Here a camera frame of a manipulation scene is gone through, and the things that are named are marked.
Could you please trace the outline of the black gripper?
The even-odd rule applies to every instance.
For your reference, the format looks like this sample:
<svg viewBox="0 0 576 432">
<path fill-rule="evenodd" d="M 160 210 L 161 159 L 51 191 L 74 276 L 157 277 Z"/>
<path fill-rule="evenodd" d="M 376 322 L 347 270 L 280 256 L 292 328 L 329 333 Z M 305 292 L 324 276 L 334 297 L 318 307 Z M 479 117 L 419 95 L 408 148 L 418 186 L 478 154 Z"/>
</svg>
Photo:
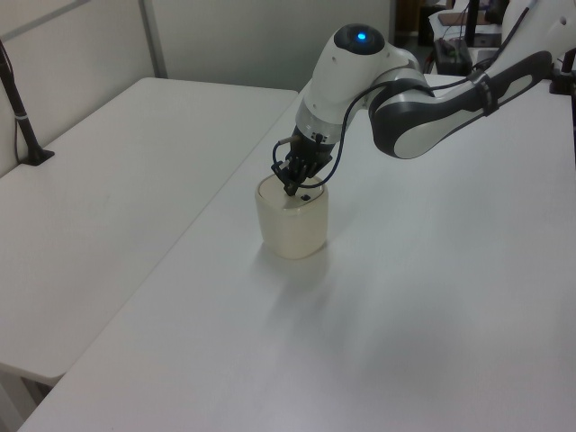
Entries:
<svg viewBox="0 0 576 432">
<path fill-rule="evenodd" d="M 310 139 L 299 130 L 294 130 L 287 159 L 275 161 L 271 166 L 284 192 L 288 196 L 295 196 L 299 185 L 313 178 L 326 165 L 325 161 L 332 160 L 334 146 L 334 143 L 327 144 L 323 135 L 319 135 L 318 139 L 316 136 Z"/>
</svg>

